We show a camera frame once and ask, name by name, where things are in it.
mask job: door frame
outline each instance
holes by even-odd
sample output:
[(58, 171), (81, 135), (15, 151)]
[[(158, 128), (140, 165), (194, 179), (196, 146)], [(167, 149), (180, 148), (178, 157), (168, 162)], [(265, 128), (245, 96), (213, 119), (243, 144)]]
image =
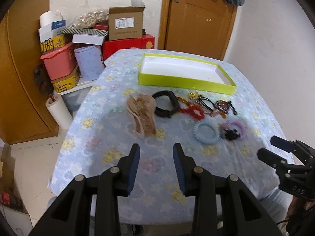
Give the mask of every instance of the door frame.
[[(157, 43), (157, 48), (159, 50), (165, 49), (166, 33), (167, 33), (168, 24), (169, 24), (170, 4), (171, 4), (171, 0), (162, 0), (159, 37), (158, 37), (158, 43)], [(234, 6), (229, 29), (227, 32), (228, 38), (225, 40), (225, 43), (223, 46), (223, 52), (220, 56), (220, 60), (223, 60), (226, 53), (227, 46), (231, 38), (232, 30), (235, 23), (236, 11), (237, 11), (237, 7)]]

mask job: red beaded bracelet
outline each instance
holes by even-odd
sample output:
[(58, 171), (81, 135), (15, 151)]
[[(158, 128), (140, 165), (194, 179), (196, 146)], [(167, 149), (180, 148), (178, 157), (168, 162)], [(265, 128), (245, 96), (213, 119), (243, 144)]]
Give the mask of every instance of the red beaded bracelet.
[(187, 101), (181, 97), (177, 97), (177, 99), (178, 99), (178, 101), (181, 101), (187, 105), (186, 109), (185, 108), (179, 108), (178, 112), (190, 114), (196, 120), (202, 120), (204, 118), (204, 111), (202, 110), (202, 108), (200, 106), (191, 104), (189, 101)]

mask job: floral tablecloth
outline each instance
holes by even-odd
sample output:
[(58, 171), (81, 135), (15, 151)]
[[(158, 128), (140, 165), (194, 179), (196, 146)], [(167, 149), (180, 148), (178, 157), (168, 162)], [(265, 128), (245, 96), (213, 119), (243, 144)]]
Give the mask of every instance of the floral tablecloth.
[[(221, 139), (215, 145), (204, 145), (192, 135), (194, 119), (176, 114), (171, 119), (156, 117), (157, 133), (137, 138), (133, 123), (126, 113), (126, 99), (132, 93), (152, 95), (171, 90), (188, 97), (190, 90), (138, 85), (138, 70), (144, 53), (180, 55), (220, 64), (237, 85), (232, 96), (199, 91), (211, 100), (232, 100), (238, 118), (247, 127), (244, 140)], [(133, 143), (141, 148), (141, 157), (134, 189), (128, 198), (119, 197), (120, 221), (130, 224), (169, 224), (192, 221), (194, 198), (184, 197), (179, 190), (172, 149), (181, 143), (186, 155), (212, 174), (227, 177), (238, 175), (258, 198), (269, 195), (278, 184), (272, 168), (258, 160), (261, 147), (294, 163), (287, 154), (269, 143), (270, 137), (284, 137), (265, 101), (252, 84), (234, 66), (215, 59), (170, 51), (126, 49), (105, 61), (106, 68), (91, 88), (67, 133), (60, 150), (49, 188), (58, 195), (77, 174), (91, 177), (115, 166), (127, 155)], [(157, 100), (167, 107), (167, 99)], [(217, 116), (216, 123), (224, 119)]]

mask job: light blue coil hair tie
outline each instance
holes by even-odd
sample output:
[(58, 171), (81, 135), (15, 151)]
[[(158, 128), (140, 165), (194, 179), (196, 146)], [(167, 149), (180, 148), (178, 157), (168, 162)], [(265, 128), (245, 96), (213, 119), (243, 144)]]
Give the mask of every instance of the light blue coil hair tie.
[[(199, 128), (201, 125), (206, 125), (206, 126), (212, 128), (212, 130), (214, 131), (213, 137), (203, 137), (199, 133)], [(213, 121), (211, 121), (211, 119), (209, 117), (207, 117), (207, 118), (195, 123), (194, 128), (193, 128), (193, 136), (199, 142), (201, 142), (203, 144), (212, 145), (212, 144), (215, 144), (219, 141), (220, 131), (219, 131), (219, 128), (215, 125), (215, 123)]]

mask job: pink container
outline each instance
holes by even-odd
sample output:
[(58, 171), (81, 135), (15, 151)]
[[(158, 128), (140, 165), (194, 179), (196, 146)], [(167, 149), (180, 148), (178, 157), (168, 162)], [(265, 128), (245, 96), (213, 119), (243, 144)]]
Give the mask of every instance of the pink container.
[(71, 74), (77, 64), (72, 42), (58, 50), (42, 55), (40, 59), (44, 61), (51, 80), (56, 80)]

